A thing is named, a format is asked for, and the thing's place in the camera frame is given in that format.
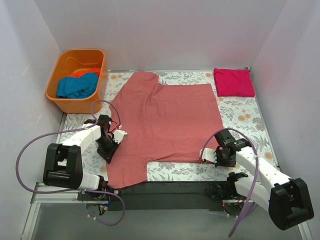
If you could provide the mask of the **orange plastic basket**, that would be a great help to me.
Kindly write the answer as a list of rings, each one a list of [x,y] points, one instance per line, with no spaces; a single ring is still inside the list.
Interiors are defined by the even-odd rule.
[[[97,87],[93,94],[87,98],[58,98],[57,89],[59,80],[68,75],[89,70],[100,69]],[[53,72],[45,89],[46,97],[54,102],[64,113],[89,114],[92,104],[102,100],[105,95],[108,81],[106,55],[100,49],[72,49],[62,53],[56,61]]]

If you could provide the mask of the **blue t shirt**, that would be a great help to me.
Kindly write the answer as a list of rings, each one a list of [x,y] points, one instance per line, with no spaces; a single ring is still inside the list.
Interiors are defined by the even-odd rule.
[[[88,72],[80,77],[67,76],[59,80],[56,96],[59,99],[85,99],[97,88],[99,77]]]

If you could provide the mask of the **aluminium frame rail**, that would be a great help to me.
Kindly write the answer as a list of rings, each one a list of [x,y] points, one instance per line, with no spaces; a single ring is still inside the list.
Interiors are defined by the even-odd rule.
[[[71,204],[77,203],[79,190],[58,193],[34,193],[22,231],[21,240],[31,240],[39,215],[41,204]]]

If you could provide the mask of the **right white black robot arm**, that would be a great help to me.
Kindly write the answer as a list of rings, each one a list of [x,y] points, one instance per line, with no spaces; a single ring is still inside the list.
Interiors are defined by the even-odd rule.
[[[265,209],[272,222],[287,230],[314,218],[314,210],[307,183],[293,179],[259,157],[257,151],[244,136],[234,139],[230,129],[213,134],[218,146],[216,164],[220,166],[239,163],[253,176],[245,173],[230,174],[227,178],[227,195],[232,199],[247,197]]]

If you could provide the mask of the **folded magenta t shirt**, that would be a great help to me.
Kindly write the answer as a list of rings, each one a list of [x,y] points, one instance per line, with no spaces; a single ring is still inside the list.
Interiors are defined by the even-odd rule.
[[[213,70],[214,84],[218,97],[250,97],[255,96],[250,70],[224,69]]]

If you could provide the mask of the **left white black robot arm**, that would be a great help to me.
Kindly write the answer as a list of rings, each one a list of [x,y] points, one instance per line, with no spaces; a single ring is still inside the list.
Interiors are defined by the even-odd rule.
[[[106,182],[102,176],[83,170],[82,155],[92,144],[97,153],[109,164],[114,153],[128,135],[121,129],[110,131],[112,119],[100,115],[97,120],[86,120],[82,128],[61,143],[52,143],[46,151],[43,183],[47,186],[72,190],[89,190],[95,200],[106,196]]]

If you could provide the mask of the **orange t shirt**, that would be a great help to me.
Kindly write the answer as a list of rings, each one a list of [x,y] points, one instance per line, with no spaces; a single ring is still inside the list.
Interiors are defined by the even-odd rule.
[[[94,67],[94,68],[83,68],[83,69],[79,69],[76,70],[74,72],[72,72],[71,74],[69,74],[69,77],[76,77],[76,78],[80,78],[81,76],[83,76],[84,74],[87,73],[95,73],[98,77],[100,76],[101,73],[101,69],[98,67]]]

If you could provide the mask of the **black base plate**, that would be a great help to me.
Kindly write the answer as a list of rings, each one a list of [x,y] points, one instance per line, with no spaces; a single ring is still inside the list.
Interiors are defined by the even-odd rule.
[[[126,210],[200,209],[237,215],[245,203],[226,181],[146,181],[105,190],[118,194]]]

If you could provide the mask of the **dusty pink t shirt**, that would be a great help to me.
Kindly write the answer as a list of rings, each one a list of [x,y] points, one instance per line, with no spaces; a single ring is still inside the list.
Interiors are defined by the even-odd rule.
[[[153,72],[135,72],[112,100],[112,118],[127,133],[106,166],[108,184],[121,189],[147,180],[152,161],[195,163],[210,136],[223,128],[210,84],[164,85]]]

